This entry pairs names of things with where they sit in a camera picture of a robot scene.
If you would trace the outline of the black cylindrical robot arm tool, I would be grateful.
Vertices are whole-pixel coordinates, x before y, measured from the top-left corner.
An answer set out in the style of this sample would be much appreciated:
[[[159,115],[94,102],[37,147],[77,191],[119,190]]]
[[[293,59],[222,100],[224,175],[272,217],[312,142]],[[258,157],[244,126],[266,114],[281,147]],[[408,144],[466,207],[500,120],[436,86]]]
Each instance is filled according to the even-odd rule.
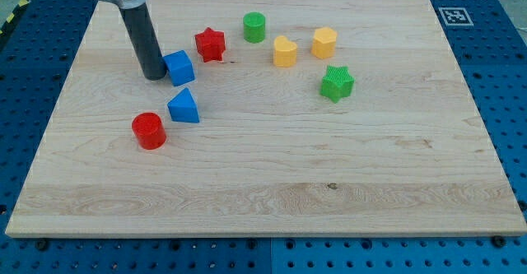
[[[164,78],[166,65],[147,7],[147,0],[97,1],[112,3],[119,9],[144,77],[150,81]]]

